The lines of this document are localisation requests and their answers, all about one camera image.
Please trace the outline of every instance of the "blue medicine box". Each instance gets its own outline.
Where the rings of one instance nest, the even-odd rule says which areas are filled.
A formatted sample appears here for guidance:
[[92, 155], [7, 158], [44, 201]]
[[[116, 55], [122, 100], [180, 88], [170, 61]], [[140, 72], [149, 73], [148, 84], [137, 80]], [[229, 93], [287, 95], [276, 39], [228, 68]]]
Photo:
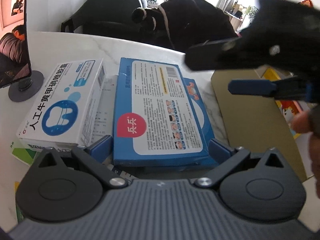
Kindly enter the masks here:
[[201, 127], [196, 109], [203, 112], [204, 105], [197, 101], [195, 83], [189, 80], [186, 85], [177, 65], [122, 58], [114, 113], [114, 165], [212, 162], [207, 142], [214, 135], [206, 114]]

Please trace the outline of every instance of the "cardboard box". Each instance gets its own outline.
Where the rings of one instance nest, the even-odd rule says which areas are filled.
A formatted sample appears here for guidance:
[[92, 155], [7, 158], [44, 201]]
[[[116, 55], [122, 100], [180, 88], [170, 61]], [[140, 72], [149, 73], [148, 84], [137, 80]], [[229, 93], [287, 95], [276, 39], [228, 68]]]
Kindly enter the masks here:
[[255, 70], [219, 70], [211, 78], [232, 147], [243, 146], [251, 152], [265, 152], [276, 147], [301, 181], [306, 172], [295, 140], [273, 98], [231, 95], [232, 79], [259, 79]]
[[184, 166], [207, 156], [208, 147], [179, 67], [122, 58], [115, 103], [114, 165]]
[[105, 67], [102, 59], [58, 64], [17, 131], [31, 149], [90, 145]]

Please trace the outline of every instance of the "red decoration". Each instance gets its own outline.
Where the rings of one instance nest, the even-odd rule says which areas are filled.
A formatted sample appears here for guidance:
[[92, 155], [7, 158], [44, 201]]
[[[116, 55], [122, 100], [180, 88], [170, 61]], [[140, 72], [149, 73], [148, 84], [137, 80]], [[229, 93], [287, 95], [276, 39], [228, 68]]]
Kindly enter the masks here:
[[306, 6], [313, 8], [313, 3], [311, 0], [304, 0], [304, 1], [300, 2], [299, 4], [306, 5]]

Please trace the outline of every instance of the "barcode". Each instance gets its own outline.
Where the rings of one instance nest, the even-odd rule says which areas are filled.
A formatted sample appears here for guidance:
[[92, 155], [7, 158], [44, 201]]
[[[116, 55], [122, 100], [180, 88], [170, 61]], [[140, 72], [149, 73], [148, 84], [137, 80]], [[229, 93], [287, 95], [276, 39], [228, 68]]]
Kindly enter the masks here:
[[104, 81], [104, 67], [102, 66], [101, 70], [100, 70], [100, 74], [98, 76], [98, 83], [99, 83], [99, 86], [101, 88], [102, 84], [103, 84], [103, 81]]
[[169, 77], [178, 78], [176, 70], [174, 67], [166, 67], [167, 68], [167, 74]]

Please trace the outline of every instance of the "red circle logo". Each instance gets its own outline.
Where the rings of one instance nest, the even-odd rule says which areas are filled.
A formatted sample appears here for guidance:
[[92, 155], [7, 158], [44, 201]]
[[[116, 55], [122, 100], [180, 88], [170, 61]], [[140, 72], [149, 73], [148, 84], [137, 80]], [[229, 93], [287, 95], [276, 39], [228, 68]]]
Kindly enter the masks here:
[[117, 121], [117, 136], [135, 138], [143, 135], [147, 129], [146, 121], [138, 114], [127, 113]]

